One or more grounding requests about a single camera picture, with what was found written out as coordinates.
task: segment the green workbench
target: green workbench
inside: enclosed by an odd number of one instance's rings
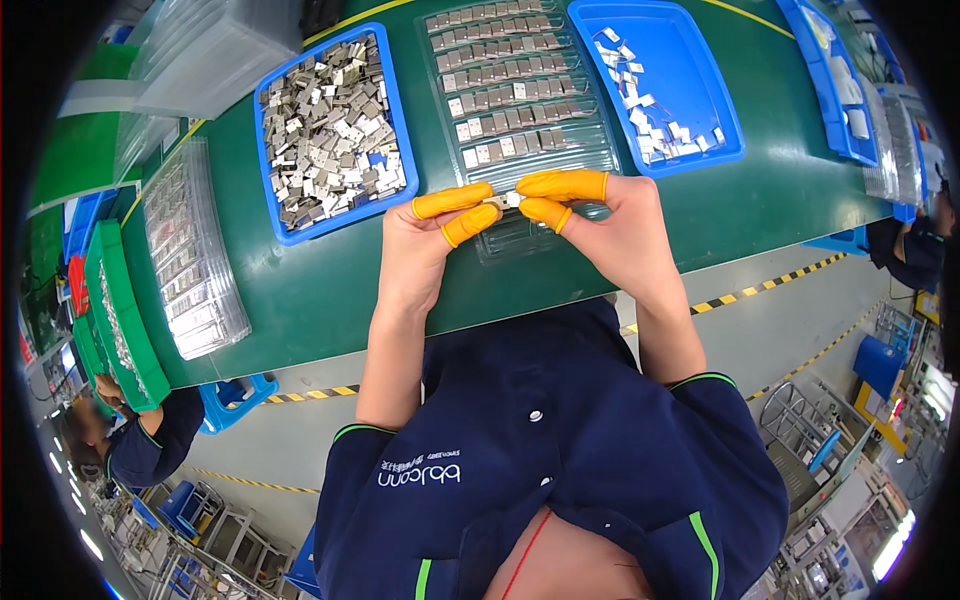
[[[773,0],[732,3],[789,31]],[[346,15],[377,4],[350,0]],[[417,0],[371,18],[382,23],[390,37],[421,194],[455,185],[456,179],[447,148],[438,143],[444,134],[414,19],[459,4]],[[658,181],[680,271],[796,244],[888,215],[887,203],[864,194],[859,164],[827,147],[817,98],[796,42],[701,0],[680,4],[693,15],[723,72],[747,148],[740,161]],[[836,14],[831,9],[825,12]],[[852,28],[845,26],[842,34],[848,46],[855,43]],[[612,111],[609,102],[607,110]],[[367,344],[380,266],[380,218],[293,248],[280,246],[264,201],[252,115],[252,97],[247,97],[197,131],[209,143],[224,243],[252,325],[248,337],[183,361],[162,316],[140,207],[123,230],[133,290],[156,355],[175,388],[355,352]],[[622,132],[614,135],[625,174],[636,175]],[[150,165],[145,167],[149,172]],[[464,244],[447,260],[444,286],[427,332],[505,319],[613,289],[566,242],[493,266],[481,265],[474,246]]]

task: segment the red string necklace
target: red string necklace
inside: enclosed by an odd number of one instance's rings
[[[520,562],[516,564],[514,576],[510,578],[510,583],[507,584],[507,588],[503,590],[503,595],[500,596],[500,600],[507,600],[507,594],[510,593],[510,587],[514,584],[516,576],[520,572],[520,567],[523,566],[523,561],[525,561],[527,558],[527,553],[530,552],[530,548],[533,547],[534,541],[537,540],[540,530],[543,529],[543,525],[546,524],[546,520],[550,518],[551,513],[552,511],[550,509],[546,510],[546,515],[543,516],[543,520],[540,522],[540,526],[537,528],[537,531],[534,532],[534,536],[530,538],[530,543],[527,544],[527,548],[523,551],[523,556],[520,557]]]

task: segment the yellow black hazard stripe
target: yellow black hazard stripe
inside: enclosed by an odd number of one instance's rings
[[[247,484],[248,486],[257,486],[258,488],[269,488],[270,490],[281,490],[283,492],[320,493],[320,490],[314,490],[313,488],[293,488],[291,486],[280,486],[274,483],[263,483],[262,481],[251,481],[250,479],[231,477],[229,475],[224,475],[223,473],[215,473],[210,470],[203,470],[202,468],[192,467],[192,469],[198,473],[202,473],[210,477],[219,477],[220,479],[226,479],[227,481]]]
[[[276,394],[267,397],[264,404],[282,404],[284,402],[303,402],[304,400],[322,400],[327,397],[352,396],[360,391],[359,385],[345,385],[338,388],[328,388],[326,390],[314,390],[312,392],[302,392],[300,394]],[[228,408],[236,408],[236,404],[231,403]]]
[[[860,326],[861,323],[863,323],[864,321],[866,321],[866,320],[867,320],[867,317],[869,317],[869,316],[876,310],[876,308],[877,308],[878,306],[880,306],[882,303],[883,303],[883,300],[881,300],[881,301],[877,302],[876,304],[874,304],[874,307],[871,308],[870,310],[868,310],[866,315],[860,317],[860,320],[857,321],[856,323],[854,323],[854,324],[851,326],[850,329],[847,329],[846,331],[844,331],[843,334],[842,334],[840,337],[838,337],[837,339],[835,339],[835,340],[833,340],[832,342],[830,342],[829,345],[828,345],[826,348],[820,350],[819,352],[817,352],[816,354],[814,354],[813,356],[811,356],[805,363],[803,363],[802,365],[800,365],[799,367],[797,367],[797,368],[794,369],[793,371],[791,371],[791,372],[787,373],[786,375],[784,375],[783,377],[781,377],[780,380],[778,380],[776,383],[772,383],[772,384],[768,385],[767,387],[763,388],[762,390],[760,390],[759,392],[753,394],[752,396],[747,396],[746,400],[747,400],[748,402],[751,401],[751,400],[756,400],[757,398],[763,396],[764,394],[766,394],[766,393],[769,392],[770,390],[772,390],[772,389],[774,389],[775,387],[779,386],[779,384],[781,384],[781,383],[783,383],[784,381],[788,380],[790,377],[794,376],[794,375],[797,374],[798,372],[803,371],[804,369],[806,369],[807,367],[809,367],[810,365],[812,365],[815,360],[817,360],[818,358],[820,358],[821,356],[823,356],[824,354],[826,354],[831,348],[833,348],[834,346],[836,346],[837,344],[839,344],[841,340],[843,340],[845,337],[847,337],[848,335],[850,335],[851,333],[853,333],[853,330],[854,330],[854,329],[857,329],[857,328]]]
[[[812,265],[807,265],[802,269],[792,271],[790,273],[784,273],[779,277],[774,277],[773,279],[767,279],[763,283],[758,283],[757,285],[752,285],[750,287],[745,287],[742,290],[736,292],[731,292],[720,298],[714,298],[713,300],[707,300],[706,302],[700,302],[699,304],[694,304],[690,306],[691,315],[702,315],[703,313],[713,310],[714,308],[719,308],[721,306],[726,306],[727,304],[733,304],[737,300],[743,300],[744,298],[749,298],[750,296],[756,296],[760,292],[766,292],[767,290],[772,290],[778,285],[783,285],[788,281],[793,281],[794,279],[799,279],[804,275],[809,275],[818,269],[823,269],[827,265],[832,265],[842,258],[850,256],[846,252],[840,252],[839,254],[834,254],[830,258],[825,258],[821,261],[815,262]],[[626,325],[620,327],[620,335],[623,337],[636,335],[636,323],[632,325]]]

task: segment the hand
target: hand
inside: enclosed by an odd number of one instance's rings
[[[93,381],[97,384],[97,394],[104,399],[104,402],[107,401],[108,397],[116,398],[119,401],[120,396],[123,395],[123,391],[120,389],[120,386],[113,381],[113,377],[105,373],[94,373]]]
[[[598,171],[546,171],[521,179],[516,191],[526,199],[520,212],[546,223],[584,254],[601,275],[637,302],[655,308],[686,307],[680,274],[673,262],[660,195],[653,180]],[[592,222],[574,213],[570,201],[603,202],[610,217]]]
[[[473,183],[388,210],[383,218],[377,307],[422,315],[433,308],[446,256],[501,217],[495,205],[480,204],[492,195],[489,183]]]

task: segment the coworker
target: coworker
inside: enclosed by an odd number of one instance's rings
[[[899,223],[885,219],[867,226],[870,258],[886,267],[897,281],[914,290],[933,288],[944,270],[944,244],[956,223],[947,180],[933,197],[934,219],[917,208],[917,220]]]
[[[706,372],[656,185],[551,171],[516,191],[636,299],[643,374],[602,298],[424,340],[451,247],[500,213],[486,183],[388,210],[357,422],[317,509],[324,598],[739,598],[774,560],[786,490],[742,395]]]
[[[94,378],[97,394],[126,422],[110,433],[116,417],[104,418],[95,400],[87,397],[64,411],[63,436],[81,471],[99,467],[107,479],[135,488],[154,486],[172,475],[204,422],[197,388],[174,390],[157,408],[135,413],[109,375],[96,373]]]

